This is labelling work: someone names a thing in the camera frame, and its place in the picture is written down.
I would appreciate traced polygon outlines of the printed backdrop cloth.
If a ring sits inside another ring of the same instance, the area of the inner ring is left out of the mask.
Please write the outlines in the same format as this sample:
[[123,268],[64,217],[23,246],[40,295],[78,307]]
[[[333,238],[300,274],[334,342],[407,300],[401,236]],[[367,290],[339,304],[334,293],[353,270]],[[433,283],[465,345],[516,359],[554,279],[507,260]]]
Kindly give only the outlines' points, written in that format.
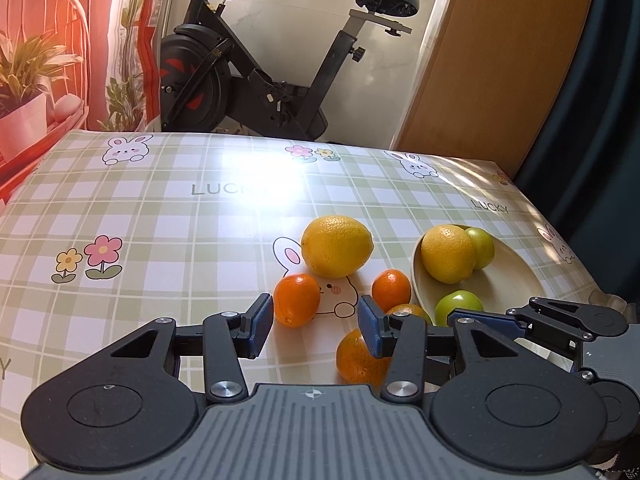
[[1,0],[1,198],[75,129],[160,126],[167,0]]

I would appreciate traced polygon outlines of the dark teal curtain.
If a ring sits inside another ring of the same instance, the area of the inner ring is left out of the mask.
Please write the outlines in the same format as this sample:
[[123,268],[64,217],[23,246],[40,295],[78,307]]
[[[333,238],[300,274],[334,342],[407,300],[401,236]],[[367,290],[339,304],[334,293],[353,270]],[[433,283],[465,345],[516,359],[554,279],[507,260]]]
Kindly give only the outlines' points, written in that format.
[[639,300],[639,0],[591,0],[515,176],[604,292]]

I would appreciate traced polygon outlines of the yellow lemon with tip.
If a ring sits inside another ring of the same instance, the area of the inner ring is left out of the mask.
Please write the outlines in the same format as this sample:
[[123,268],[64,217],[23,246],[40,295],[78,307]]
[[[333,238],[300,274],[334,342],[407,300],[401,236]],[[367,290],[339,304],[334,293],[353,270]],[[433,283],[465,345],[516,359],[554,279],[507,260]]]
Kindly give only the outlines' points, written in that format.
[[361,222],[332,214],[308,224],[300,248],[314,274],[322,278],[346,278],[369,260],[374,244],[371,232]]

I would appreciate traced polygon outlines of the small round orange tangerine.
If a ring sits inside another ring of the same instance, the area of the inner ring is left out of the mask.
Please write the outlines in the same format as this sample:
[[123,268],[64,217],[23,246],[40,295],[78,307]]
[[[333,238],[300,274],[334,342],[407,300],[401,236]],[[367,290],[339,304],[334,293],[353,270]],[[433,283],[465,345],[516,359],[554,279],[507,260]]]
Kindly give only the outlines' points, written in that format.
[[410,281],[397,269],[385,270],[373,281],[371,297],[383,312],[408,304],[411,299]]

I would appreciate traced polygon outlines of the oval bright orange kumquat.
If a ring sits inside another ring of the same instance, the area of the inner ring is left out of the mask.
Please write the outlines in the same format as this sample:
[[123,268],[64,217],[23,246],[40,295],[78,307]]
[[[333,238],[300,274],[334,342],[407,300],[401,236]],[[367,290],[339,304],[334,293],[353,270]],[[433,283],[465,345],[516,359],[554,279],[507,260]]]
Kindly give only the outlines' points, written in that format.
[[272,296],[274,317],[287,328],[299,328],[310,323],[321,300],[318,282],[306,273],[282,278]]

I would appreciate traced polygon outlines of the brownish orange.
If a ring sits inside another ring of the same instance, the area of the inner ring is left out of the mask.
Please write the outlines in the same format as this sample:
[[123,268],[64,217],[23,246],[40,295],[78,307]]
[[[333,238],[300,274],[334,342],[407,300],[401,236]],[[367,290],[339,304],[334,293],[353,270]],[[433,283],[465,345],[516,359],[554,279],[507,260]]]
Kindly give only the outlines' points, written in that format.
[[398,306],[390,308],[390,310],[387,311],[387,314],[397,316],[415,315],[419,318],[423,318],[428,325],[433,324],[428,313],[416,304],[398,304]]
[[344,336],[335,355],[338,374],[346,384],[367,384],[375,389],[382,386],[391,360],[371,356],[358,328]]

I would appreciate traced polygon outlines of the round yellow lemon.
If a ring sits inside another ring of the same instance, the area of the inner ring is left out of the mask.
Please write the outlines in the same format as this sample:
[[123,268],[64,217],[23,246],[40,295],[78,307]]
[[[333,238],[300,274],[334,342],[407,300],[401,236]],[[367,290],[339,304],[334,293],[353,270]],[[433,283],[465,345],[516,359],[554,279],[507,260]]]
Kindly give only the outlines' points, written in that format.
[[420,243],[422,263],[428,274],[444,284],[469,278],[476,265],[476,249],[471,237],[460,226],[433,226]]

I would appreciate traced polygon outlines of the plaid bunny tablecloth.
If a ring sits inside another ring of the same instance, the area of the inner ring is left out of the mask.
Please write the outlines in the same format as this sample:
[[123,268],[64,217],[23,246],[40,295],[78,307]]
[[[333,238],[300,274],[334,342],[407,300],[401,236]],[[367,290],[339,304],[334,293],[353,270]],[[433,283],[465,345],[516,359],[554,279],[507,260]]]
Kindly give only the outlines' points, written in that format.
[[477,226],[518,257],[538,295],[587,300],[596,286],[567,242],[492,162],[256,136],[155,133],[140,159],[117,136],[75,130],[1,211],[1,474],[34,460],[20,427],[38,385],[154,318],[198,324],[242,310],[304,264],[315,218],[372,234],[368,262],[322,283],[318,318],[274,326],[250,384],[338,381],[335,351],[378,274],[409,273],[432,226]]

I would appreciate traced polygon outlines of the yellow-green apple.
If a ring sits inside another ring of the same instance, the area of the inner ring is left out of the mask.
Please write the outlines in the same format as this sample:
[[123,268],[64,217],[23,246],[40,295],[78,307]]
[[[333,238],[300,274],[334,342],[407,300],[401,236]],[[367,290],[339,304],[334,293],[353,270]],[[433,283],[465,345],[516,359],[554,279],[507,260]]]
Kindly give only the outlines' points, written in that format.
[[467,228],[466,234],[469,235],[476,252],[475,270],[483,270],[492,263],[495,258],[495,243],[492,236],[480,228]]

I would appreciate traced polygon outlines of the wooden door panel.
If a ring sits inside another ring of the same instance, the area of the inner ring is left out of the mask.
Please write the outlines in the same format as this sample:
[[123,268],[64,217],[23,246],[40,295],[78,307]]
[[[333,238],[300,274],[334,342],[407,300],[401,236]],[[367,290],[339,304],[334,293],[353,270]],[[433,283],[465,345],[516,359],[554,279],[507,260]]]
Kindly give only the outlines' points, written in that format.
[[591,0],[435,0],[393,148],[514,176],[552,109]]

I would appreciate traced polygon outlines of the black exercise bike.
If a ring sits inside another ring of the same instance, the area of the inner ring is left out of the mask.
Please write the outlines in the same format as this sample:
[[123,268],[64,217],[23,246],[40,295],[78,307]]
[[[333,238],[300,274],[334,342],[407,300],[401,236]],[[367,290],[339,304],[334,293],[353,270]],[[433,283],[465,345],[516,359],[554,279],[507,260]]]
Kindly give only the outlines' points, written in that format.
[[286,26],[269,14],[258,32],[271,51],[255,56],[256,35],[238,34],[224,14],[232,0],[186,1],[182,22],[160,42],[160,128],[209,133],[235,122],[258,136],[297,141],[326,133],[323,102],[345,62],[366,54],[358,41],[363,27],[410,34],[405,18],[420,9],[420,0],[355,0],[314,75],[303,76],[311,23]]

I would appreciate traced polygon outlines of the beige round plate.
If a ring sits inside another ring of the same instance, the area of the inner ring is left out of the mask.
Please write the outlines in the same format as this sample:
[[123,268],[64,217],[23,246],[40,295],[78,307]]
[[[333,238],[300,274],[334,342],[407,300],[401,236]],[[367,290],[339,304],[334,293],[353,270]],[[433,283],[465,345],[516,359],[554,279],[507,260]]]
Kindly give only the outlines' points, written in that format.
[[478,297],[486,312],[503,314],[510,308],[523,307],[530,297],[546,294],[541,282],[528,264],[502,240],[494,237],[495,258],[483,270],[475,270],[465,281],[445,284],[435,280],[424,269],[420,245],[416,242],[412,255],[412,300],[435,319],[435,307],[442,297],[456,290],[467,290]]

